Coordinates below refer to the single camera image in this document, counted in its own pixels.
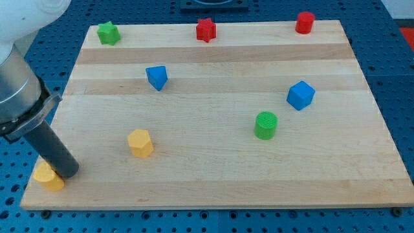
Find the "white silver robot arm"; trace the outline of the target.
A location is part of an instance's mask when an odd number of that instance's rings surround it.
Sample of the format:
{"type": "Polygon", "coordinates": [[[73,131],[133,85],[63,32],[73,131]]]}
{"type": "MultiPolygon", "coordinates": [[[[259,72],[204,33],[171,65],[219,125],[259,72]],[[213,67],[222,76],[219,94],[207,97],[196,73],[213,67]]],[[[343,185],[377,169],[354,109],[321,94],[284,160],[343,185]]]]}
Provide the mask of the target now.
{"type": "Polygon", "coordinates": [[[41,84],[15,42],[57,20],[70,0],[1,0],[1,136],[23,123],[41,96],[41,84]]]}

